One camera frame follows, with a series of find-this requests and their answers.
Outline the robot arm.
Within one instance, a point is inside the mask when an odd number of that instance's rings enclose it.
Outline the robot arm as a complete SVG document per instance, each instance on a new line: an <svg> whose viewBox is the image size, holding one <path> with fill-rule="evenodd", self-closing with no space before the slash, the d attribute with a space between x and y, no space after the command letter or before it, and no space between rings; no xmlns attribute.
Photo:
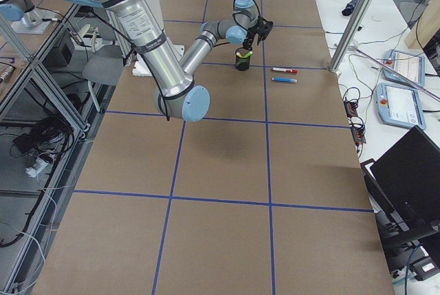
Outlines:
<svg viewBox="0 0 440 295"><path fill-rule="evenodd" d="M255 41L264 41L274 23L261 16L255 0L233 0L229 19L208 21L202 24L199 36L180 60L185 73L193 75L219 41L239 45L247 53Z"/></svg>
<svg viewBox="0 0 440 295"><path fill-rule="evenodd" d="M157 20L158 14L147 0L66 1L114 13L128 35L128 42L156 82L157 110L167 118L187 122L196 122L208 112L209 91L196 85L194 73L217 42L225 39L250 50L253 43L264 41L273 28L273 23L261 16L255 0L233 0L231 18L204 23L199 36L183 57L178 58L164 26Z"/></svg>

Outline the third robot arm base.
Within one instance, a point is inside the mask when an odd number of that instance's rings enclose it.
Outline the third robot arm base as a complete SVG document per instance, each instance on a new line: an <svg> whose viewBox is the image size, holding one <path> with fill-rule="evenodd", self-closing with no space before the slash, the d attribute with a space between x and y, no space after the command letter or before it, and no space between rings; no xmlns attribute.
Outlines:
<svg viewBox="0 0 440 295"><path fill-rule="evenodd" d="M57 22L54 11L39 10L32 0L1 0L1 16L17 34L43 34Z"/></svg>

